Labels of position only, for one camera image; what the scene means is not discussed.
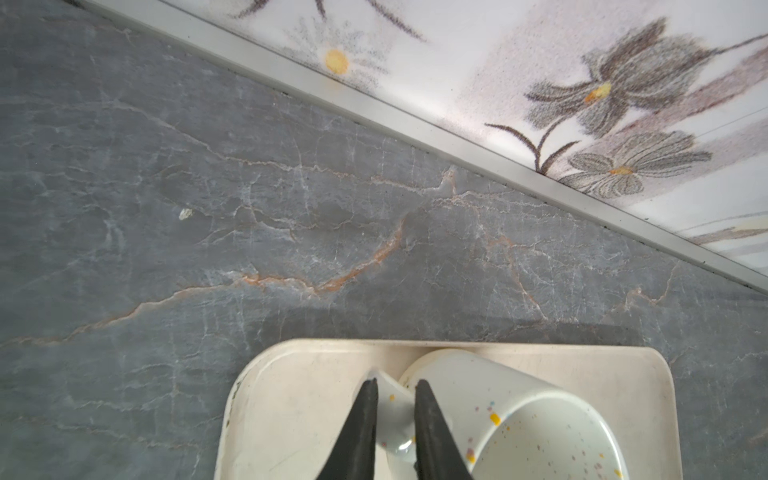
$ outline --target beige tray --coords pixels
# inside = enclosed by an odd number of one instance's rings
[[[215,480],[314,480],[362,376],[395,378],[434,349],[466,349],[591,403],[611,426],[632,480],[681,480],[672,375],[650,348],[625,346],[298,339],[253,359],[224,412]],[[376,480],[390,480],[376,447]]]

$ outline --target yellow flower center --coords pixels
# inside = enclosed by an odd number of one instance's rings
[[[590,104],[593,101],[598,101],[602,98],[606,98],[608,94],[611,93],[611,83],[609,81],[606,81],[599,87],[595,88],[593,91],[589,92],[589,95],[584,97],[584,103]]]
[[[337,75],[345,74],[349,69],[349,59],[344,52],[334,48],[326,53],[326,67]]]
[[[634,172],[626,165],[621,165],[608,172],[611,175],[632,175]]]

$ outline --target speckled mug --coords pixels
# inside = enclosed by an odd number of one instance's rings
[[[429,381],[475,480],[627,480],[624,457],[600,414],[579,397],[518,370],[457,349],[429,353],[400,382],[379,384],[377,442],[392,476],[415,479],[416,383]]]

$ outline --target floral backsplash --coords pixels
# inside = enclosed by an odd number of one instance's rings
[[[768,274],[768,2],[168,1]]]

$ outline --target flower drawing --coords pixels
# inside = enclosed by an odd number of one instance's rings
[[[609,199],[643,191],[642,177],[675,177],[696,162],[708,161],[712,154],[689,151],[694,136],[675,131],[653,132],[628,138],[608,156],[577,153],[568,163],[578,170],[560,182],[586,194]]]
[[[313,18],[309,25],[302,18],[295,30],[285,33],[296,46],[284,48],[285,55],[351,87],[371,91],[378,76],[388,73],[384,54],[371,45],[368,35],[352,30],[349,22],[338,28],[331,18]]]
[[[678,100],[720,51],[682,35],[663,37],[664,28],[665,19],[660,18],[630,31],[607,51],[587,53],[582,60],[589,81],[568,87],[549,81],[534,84],[526,94],[536,103],[528,121],[544,128],[578,114],[584,133],[599,138],[630,107],[656,111]]]

